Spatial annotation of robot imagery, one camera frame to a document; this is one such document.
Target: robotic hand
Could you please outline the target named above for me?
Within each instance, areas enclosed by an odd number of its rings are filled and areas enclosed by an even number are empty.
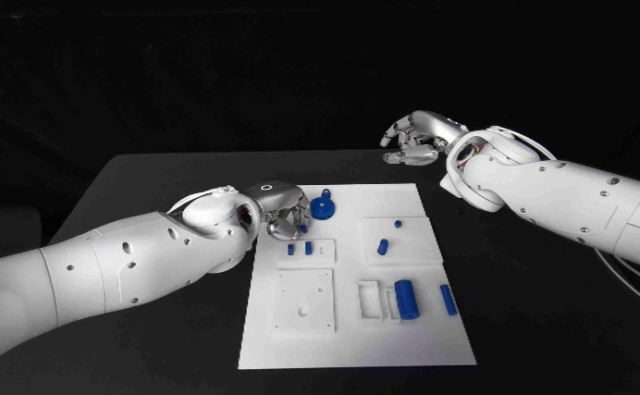
[[[640,264],[637,180],[556,160],[516,131],[468,131],[428,111],[415,111],[393,124],[382,147],[396,135],[401,151],[383,155],[388,164],[424,166],[444,153],[439,185],[454,196],[488,212],[507,205],[532,224]]]
[[[167,211],[121,219],[42,249],[0,258],[0,353],[72,321],[144,304],[233,267],[259,223],[281,241],[310,224],[295,185],[219,187]],[[292,214],[292,223],[287,220]]]

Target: table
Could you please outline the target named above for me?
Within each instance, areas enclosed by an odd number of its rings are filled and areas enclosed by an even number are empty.
[[[438,186],[442,161],[390,166],[385,150],[127,154],[102,169],[52,242],[167,211],[222,185],[414,182],[444,257],[477,366],[238,370],[254,252],[219,275],[86,318],[0,356],[1,393],[435,393],[640,389],[640,300],[595,253],[486,213]]]

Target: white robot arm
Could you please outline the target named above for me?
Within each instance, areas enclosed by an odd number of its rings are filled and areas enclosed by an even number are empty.
[[[468,131],[428,111],[393,124],[382,147],[396,135],[402,150],[383,155],[386,163],[427,165],[444,153],[439,185],[454,196],[488,212],[507,205],[525,221],[640,264],[640,181],[556,160],[512,130]]]
[[[310,224],[303,190],[272,181],[245,193],[226,186],[168,210],[95,228],[0,258],[0,353],[72,321],[144,304],[233,267],[259,223],[294,240]],[[292,224],[287,220],[292,214]]]

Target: black background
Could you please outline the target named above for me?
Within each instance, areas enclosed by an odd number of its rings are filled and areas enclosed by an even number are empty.
[[[638,0],[0,0],[0,192],[118,154],[367,149],[434,110],[637,178]]]

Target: blue block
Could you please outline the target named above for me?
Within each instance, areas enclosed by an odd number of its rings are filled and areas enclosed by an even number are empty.
[[[451,296],[450,286],[447,284],[442,284],[439,286],[439,291],[442,292],[442,300],[444,300],[444,305],[447,306],[447,313],[450,315],[457,315],[454,297]]]
[[[396,281],[396,301],[401,319],[419,318],[416,295],[414,293],[414,284],[408,279]]]
[[[377,247],[377,254],[386,254],[386,249],[389,248],[389,241],[380,240],[380,245]]]

